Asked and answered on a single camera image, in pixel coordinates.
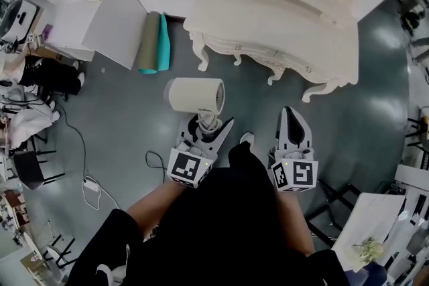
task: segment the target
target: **concrete floor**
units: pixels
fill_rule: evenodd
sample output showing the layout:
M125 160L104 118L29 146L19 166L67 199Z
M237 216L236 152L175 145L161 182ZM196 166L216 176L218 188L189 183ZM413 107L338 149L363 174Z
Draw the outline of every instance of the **concrete floor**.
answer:
M300 99L311 84L293 70L287 70L280 81L268 86L267 68L246 57L240 67L235 67L231 56L210 51L208 70L200 72L187 32L177 23L170 24L169 31L169 71L143 76L136 69L126 70L96 55L86 66L81 93L64 105L69 123L84 135L88 174L122 208L162 182L161 171L146 165L145 152L157 151L168 161L181 115L168 108L163 89L169 79L178 76L222 78L225 82L222 119L234 116L235 125L219 152L220 166L227 165L227 152L245 131L255 133L254 152L266 164L267 152L275 143L278 114L289 105L310 125L319 176L332 187L353 182L361 191L372 192L380 182L393 179L403 149L408 109L406 51L394 2L384 3L359 24L358 85L313 96L309 104ZM48 147L54 145L58 152L48 157L44 172L46 176L64 172L66 177L38 191L25 191L25 198L39 228L49 219L58 231L76 238L73 255L77 255L103 223L113 203L104 194L99 211L84 203L80 186L82 143L64 124L64 117L49 129L48 135ZM305 212L323 201L319 187L300 194ZM344 223L349 212L339 205L338 214L339 222ZM326 218L315 223L325 227L327 233L338 235Z

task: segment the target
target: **ornate table leg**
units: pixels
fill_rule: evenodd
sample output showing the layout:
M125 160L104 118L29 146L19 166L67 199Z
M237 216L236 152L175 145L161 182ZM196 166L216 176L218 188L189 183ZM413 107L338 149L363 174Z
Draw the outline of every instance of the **ornate table leg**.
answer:
M303 102L310 102L310 97L313 94L328 94L331 93L334 89L336 89L338 86L342 87L344 84L340 84L338 80L327 82L326 84L320 84L315 87L310 87L308 90L304 92L302 95L302 101Z
M271 68L271 69L273 70L274 75L271 75L271 76L268 78L267 83L268 83L270 86L273 84L273 81L280 80L280 78L282 77L283 72L284 72L284 68L282 68L282 67L280 67L280 68Z
M241 64L241 55L240 54L234 54L234 57L237 61L234 62L234 66L240 66Z
M202 61L198 66L198 69L201 72L205 72L208 66L208 56L207 53L204 51L204 47L206 44L204 43L202 33L190 32L189 37L192 40L192 50L194 51L194 54L197 55L198 58L200 58L200 60Z

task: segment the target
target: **black and white marker cube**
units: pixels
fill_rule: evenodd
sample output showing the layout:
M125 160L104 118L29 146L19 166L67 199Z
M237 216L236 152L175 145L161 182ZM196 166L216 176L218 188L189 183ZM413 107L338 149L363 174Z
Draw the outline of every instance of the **black and white marker cube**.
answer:
M172 149L167 176L179 184L197 188L212 168L213 160Z
M317 161L281 159L272 165L274 184L281 192L302 192L316 187Z

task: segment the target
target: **black cable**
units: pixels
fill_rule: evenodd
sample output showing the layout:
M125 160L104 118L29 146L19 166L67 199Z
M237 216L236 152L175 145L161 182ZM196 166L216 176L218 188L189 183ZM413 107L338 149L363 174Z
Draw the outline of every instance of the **black cable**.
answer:
M154 154L155 156L158 156L160 161L161 161L161 165L150 165L149 161L147 160L147 154L149 154L149 153ZM164 167L164 160L162 159L161 155L156 153L155 151L148 150L148 151L146 151L145 160L146 160L146 164L148 167L150 167L150 168L161 168L162 169L162 183L164 183L166 180L166 168Z
M62 107L61 104L58 104L58 103L56 103L56 104L62 109L62 112L64 113L64 119L66 120L66 125L69 128L75 130L79 134L80 139L82 140L82 144L83 144L83 173L82 174L83 174L83 180L85 180L85 169L86 169L86 145L85 145L85 140L83 139L82 134L80 133L80 131L76 127L73 127L72 125L68 124L67 113L66 113L66 110L64 110L64 107Z

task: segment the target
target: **power cord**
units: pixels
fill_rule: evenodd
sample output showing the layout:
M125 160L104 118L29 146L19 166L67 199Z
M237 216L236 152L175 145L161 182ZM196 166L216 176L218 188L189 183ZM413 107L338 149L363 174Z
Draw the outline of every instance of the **power cord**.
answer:
M151 165L151 164L149 164L149 160L147 159L147 156L149 154L154 154L155 156L157 156L160 159L161 165ZM146 164L147 164L148 167L155 168L155 169L157 169L157 168L162 169L162 183L164 183L165 180L166 180L166 170L167 169L164 166L164 160L162 159L161 155L158 154L158 153L156 153L155 151L148 150L148 151L146 151L145 160L146 160Z
M101 194L104 192L110 199L112 199L112 201L115 204L116 208L120 208L119 205L118 205L118 203L114 199L114 197L112 197L110 195L110 193L108 193L108 191L106 191L104 188L102 188L96 179L94 179L91 176L85 175L85 171L86 171L86 144L85 144L85 140L83 139L83 135L82 135L82 133L76 127L73 127L72 125L70 125L68 123L67 112L66 112L66 110L64 110L64 107L62 107L61 104L58 104L58 103L56 103L56 104L61 108L62 112L64 113L64 119L66 121L66 125L69 128L75 130L79 134L80 139L82 140L82 144L83 144L83 171L82 171L83 181L82 181L82 185L81 186L82 186L83 198L84 198L86 204L89 205L91 208L93 208L96 211L100 210L100 198L101 198ZM94 189L95 192L99 191L99 196L97 198L97 207L93 206L86 199L84 184L87 183L87 182L91 183L93 185L92 188Z

